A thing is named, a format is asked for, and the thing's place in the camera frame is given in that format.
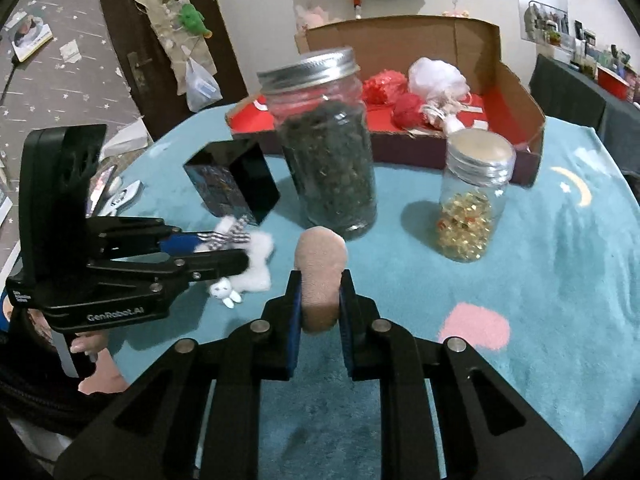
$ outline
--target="yellow crescent moon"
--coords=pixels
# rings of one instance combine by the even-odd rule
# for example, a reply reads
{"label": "yellow crescent moon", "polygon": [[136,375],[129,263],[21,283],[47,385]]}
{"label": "yellow crescent moon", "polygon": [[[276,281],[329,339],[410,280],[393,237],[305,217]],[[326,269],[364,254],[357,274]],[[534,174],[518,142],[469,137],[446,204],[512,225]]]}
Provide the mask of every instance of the yellow crescent moon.
{"label": "yellow crescent moon", "polygon": [[567,177],[571,182],[575,184],[578,190],[580,190],[581,198],[578,206],[587,207],[591,203],[591,191],[584,183],[583,179],[577,176],[573,171],[566,170],[565,168],[561,168],[560,166],[554,166],[551,168],[551,170]]}

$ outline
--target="silver metal lid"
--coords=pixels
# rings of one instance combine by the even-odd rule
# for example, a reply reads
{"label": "silver metal lid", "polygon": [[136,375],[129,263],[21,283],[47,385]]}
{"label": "silver metal lid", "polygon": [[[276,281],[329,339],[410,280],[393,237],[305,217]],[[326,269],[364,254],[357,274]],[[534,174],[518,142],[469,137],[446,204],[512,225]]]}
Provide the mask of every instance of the silver metal lid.
{"label": "silver metal lid", "polygon": [[353,49],[348,46],[310,52],[293,65],[258,72],[258,81],[262,94],[279,94],[335,81],[358,70]]}
{"label": "silver metal lid", "polygon": [[447,138],[447,167],[474,186],[500,186],[511,179],[516,152],[499,134],[469,128]]}

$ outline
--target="black cube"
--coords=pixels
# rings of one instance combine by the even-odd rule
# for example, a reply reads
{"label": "black cube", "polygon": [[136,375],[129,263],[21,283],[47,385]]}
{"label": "black cube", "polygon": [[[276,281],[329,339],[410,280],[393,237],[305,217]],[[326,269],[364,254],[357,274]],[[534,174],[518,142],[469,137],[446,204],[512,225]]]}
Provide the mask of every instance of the black cube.
{"label": "black cube", "polygon": [[254,140],[210,142],[184,165],[191,182],[215,216],[246,215],[259,225],[280,193]]}

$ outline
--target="cardboard box lid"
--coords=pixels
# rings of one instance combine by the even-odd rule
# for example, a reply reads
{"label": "cardboard box lid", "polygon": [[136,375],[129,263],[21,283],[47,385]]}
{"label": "cardboard box lid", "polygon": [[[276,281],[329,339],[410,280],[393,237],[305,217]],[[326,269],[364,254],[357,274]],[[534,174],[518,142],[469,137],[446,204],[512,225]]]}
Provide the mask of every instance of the cardboard box lid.
{"label": "cardboard box lid", "polygon": [[472,93],[496,83],[500,28],[491,23],[447,16],[387,16],[331,23],[296,35],[300,53],[353,47],[366,80],[384,69],[406,74],[420,57],[458,67]]}

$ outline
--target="jar of dried tea leaves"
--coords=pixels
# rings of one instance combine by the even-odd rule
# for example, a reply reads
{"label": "jar of dried tea leaves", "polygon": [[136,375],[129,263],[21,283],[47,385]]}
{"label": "jar of dried tea leaves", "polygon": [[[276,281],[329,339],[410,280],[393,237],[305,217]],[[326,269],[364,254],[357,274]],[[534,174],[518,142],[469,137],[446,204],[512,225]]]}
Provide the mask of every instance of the jar of dried tea leaves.
{"label": "jar of dried tea leaves", "polygon": [[340,48],[258,74],[305,215],[343,237],[376,219],[359,69],[353,49]]}
{"label": "jar of dried tea leaves", "polygon": [[447,138],[447,167],[440,193],[438,246],[447,258],[479,260],[502,215],[515,150],[485,130],[460,130]]}

